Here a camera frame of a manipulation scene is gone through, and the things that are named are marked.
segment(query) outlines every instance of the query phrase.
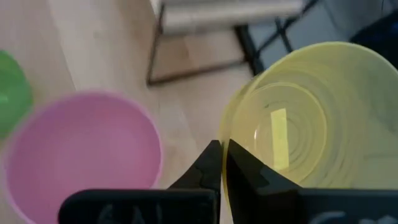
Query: wooden floor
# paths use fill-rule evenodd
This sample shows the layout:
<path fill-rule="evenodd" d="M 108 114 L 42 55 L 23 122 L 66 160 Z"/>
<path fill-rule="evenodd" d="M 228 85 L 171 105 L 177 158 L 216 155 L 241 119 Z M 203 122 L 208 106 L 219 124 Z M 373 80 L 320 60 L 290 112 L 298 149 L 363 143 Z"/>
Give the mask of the wooden floor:
<path fill-rule="evenodd" d="M 166 188 L 216 138 L 224 106 L 250 74 L 243 66 L 148 89 L 144 76 L 153 24 L 149 0 L 0 0 L 0 49 L 22 65 L 35 106 L 87 89 L 140 102 L 160 129 L 165 165 L 159 187 Z M 240 56 L 228 30 L 165 40 L 155 73 Z M 0 196 L 0 223 L 23 223 Z M 221 222 L 231 223 L 225 205 Z"/>

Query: bowl rim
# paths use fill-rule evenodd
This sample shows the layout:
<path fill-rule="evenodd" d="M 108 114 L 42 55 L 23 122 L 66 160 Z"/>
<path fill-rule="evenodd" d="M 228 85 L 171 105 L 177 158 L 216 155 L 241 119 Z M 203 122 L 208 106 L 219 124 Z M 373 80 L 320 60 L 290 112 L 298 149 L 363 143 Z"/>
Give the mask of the bowl rim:
<path fill-rule="evenodd" d="M 154 120 L 151 118 L 150 113 L 138 102 L 135 100 L 126 98 L 120 94 L 117 94 L 115 92 L 109 92 L 109 91 L 104 91 L 104 90 L 85 90 L 85 91 L 78 91 L 74 92 L 71 95 L 63 96 L 55 101 L 51 101 L 50 103 L 47 103 L 43 107 L 37 110 L 33 110 L 33 112 L 30 114 L 30 116 L 27 114 L 25 115 L 24 118 L 21 119 L 21 121 L 16 125 L 14 128 L 14 132 L 8 136 L 8 138 L 5 140 L 3 144 L 3 152 L 2 152 L 2 158 L 1 158 L 1 168 L 0 172 L 2 172 L 2 188 L 3 192 L 5 194 L 6 201 L 8 204 L 11 206 L 11 208 L 15 211 L 15 213 L 18 215 L 19 218 L 23 219 L 27 224 L 38 224 L 32 219 L 30 219 L 25 212 L 22 211 L 20 206 L 18 206 L 17 202 L 15 201 L 14 197 L 11 194 L 11 189 L 9 186 L 9 174 L 8 174 L 8 167 L 10 163 L 10 158 L 13 155 L 13 150 L 17 140 L 22 136 L 22 134 L 25 132 L 25 130 L 39 117 L 41 117 L 46 111 L 51 110 L 56 108 L 58 105 L 61 103 L 74 100 L 75 98 L 80 98 L 82 96 L 100 96 L 100 97 L 106 97 L 110 98 L 112 100 L 119 101 L 121 103 L 125 103 L 129 105 L 132 108 L 137 109 L 143 116 L 146 117 L 146 119 L 149 121 L 150 125 L 153 127 L 156 136 L 157 136 L 157 142 L 159 145 L 159 154 L 160 154 L 160 162 L 159 162 L 159 167 L 158 171 L 156 174 L 156 177 L 152 183 L 152 185 L 149 187 L 150 189 L 155 188 L 158 183 L 159 179 L 162 175 L 163 171 L 163 162 L 164 162 L 164 148 L 162 145 L 162 140 L 160 137 L 160 133 L 158 128 L 155 125 Z"/>

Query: green bowl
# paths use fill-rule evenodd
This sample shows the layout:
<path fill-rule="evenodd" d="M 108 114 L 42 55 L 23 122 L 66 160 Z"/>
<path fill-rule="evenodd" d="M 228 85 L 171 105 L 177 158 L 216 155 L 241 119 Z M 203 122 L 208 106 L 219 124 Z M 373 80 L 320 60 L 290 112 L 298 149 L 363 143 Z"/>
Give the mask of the green bowl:
<path fill-rule="evenodd" d="M 32 92 L 19 64 L 0 50 L 0 139 L 4 139 L 32 107 Z"/>

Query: pink bowl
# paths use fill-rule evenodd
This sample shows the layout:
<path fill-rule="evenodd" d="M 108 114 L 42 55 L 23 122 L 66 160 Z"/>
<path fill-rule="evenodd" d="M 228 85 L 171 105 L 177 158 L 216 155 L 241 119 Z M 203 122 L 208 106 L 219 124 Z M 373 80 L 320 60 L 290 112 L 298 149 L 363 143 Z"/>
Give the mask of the pink bowl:
<path fill-rule="evenodd" d="M 134 102 L 80 93 L 31 117 L 7 145 L 6 194 L 27 223 L 57 223 L 84 189 L 148 189 L 162 167 L 153 122 Z"/>

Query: translucent yellow bowl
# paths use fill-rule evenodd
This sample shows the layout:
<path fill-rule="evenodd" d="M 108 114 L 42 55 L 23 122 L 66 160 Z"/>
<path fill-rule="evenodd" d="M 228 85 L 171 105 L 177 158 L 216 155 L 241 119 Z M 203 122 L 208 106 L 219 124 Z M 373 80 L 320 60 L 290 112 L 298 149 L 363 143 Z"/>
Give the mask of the translucent yellow bowl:
<path fill-rule="evenodd" d="M 359 45 L 304 47 L 235 95 L 219 138 L 303 187 L 398 189 L 398 71 Z"/>

